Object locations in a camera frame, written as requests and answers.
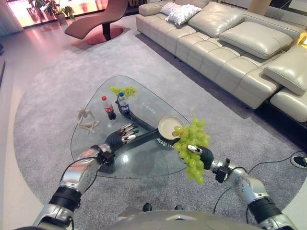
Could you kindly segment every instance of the red label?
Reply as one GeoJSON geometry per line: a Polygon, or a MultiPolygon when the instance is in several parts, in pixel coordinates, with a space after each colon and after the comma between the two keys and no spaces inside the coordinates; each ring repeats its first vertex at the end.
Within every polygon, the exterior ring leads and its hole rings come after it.
{"type": "Polygon", "coordinates": [[[107,113],[112,112],[112,111],[113,111],[113,106],[108,107],[108,108],[105,108],[105,111],[106,111],[107,113]]]}

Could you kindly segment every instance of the indoor plant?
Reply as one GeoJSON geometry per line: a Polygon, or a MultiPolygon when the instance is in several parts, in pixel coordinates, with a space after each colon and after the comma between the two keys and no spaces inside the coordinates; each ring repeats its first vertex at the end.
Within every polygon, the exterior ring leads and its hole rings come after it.
{"type": "Polygon", "coordinates": [[[46,6],[44,12],[49,16],[55,16],[60,24],[65,24],[65,15],[74,19],[74,11],[70,6],[65,6],[64,8],[60,8],[60,0],[59,3],[56,3],[55,0],[28,0],[32,7],[41,8],[46,6]]]}
{"type": "Polygon", "coordinates": [[[72,7],[65,6],[64,8],[60,8],[60,3],[56,3],[55,0],[46,0],[46,8],[44,9],[45,13],[48,15],[54,15],[58,22],[62,25],[66,23],[65,15],[69,16],[71,19],[74,19],[72,13],[74,13],[72,7]]]}

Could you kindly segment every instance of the green grapes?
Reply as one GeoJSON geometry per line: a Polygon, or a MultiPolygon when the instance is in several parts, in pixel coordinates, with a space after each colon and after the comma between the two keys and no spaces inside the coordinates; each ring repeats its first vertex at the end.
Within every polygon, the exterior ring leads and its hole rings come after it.
{"type": "Polygon", "coordinates": [[[115,93],[116,96],[118,96],[120,92],[123,92],[126,98],[133,97],[134,94],[137,92],[137,90],[132,86],[126,88],[116,88],[115,86],[111,86],[109,90],[112,93],[115,93]]]}
{"type": "Polygon", "coordinates": [[[205,174],[204,163],[201,156],[188,150],[188,145],[209,146],[210,136],[204,130],[205,121],[196,117],[192,119],[192,124],[188,126],[175,126],[173,136],[179,136],[180,140],[174,144],[174,149],[179,153],[179,157],[186,163],[185,171],[189,180],[195,180],[199,184],[204,184],[205,174]]]}

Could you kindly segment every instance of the plastic bottle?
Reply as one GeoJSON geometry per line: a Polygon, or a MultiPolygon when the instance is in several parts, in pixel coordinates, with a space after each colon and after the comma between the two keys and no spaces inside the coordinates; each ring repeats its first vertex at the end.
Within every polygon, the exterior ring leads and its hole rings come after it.
{"type": "Polygon", "coordinates": [[[129,104],[127,103],[127,100],[123,92],[119,93],[118,103],[124,114],[130,114],[129,104]]]}
{"type": "Polygon", "coordinates": [[[107,116],[109,117],[110,120],[115,120],[116,114],[114,113],[112,104],[106,99],[106,96],[102,96],[101,99],[103,101],[104,109],[105,112],[107,113],[107,116]]]}

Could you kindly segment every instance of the white floor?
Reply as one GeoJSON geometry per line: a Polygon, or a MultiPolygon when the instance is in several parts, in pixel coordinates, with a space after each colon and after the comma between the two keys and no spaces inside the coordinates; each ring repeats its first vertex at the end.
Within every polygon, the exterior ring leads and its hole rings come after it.
{"type": "MultiPolygon", "coordinates": [[[[128,18],[134,22],[134,16],[128,18]]],[[[0,88],[0,229],[3,230],[31,225],[43,206],[19,171],[13,147],[13,125],[20,99],[32,78],[65,47],[77,41],[65,35],[64,29],[57,23],[46,24],[0,40],[5,47],[2,56],[6,61],[0,88]]],[[[299,230],[307,230],[306,207],[307,181],[284,210],[299,230]]]]}

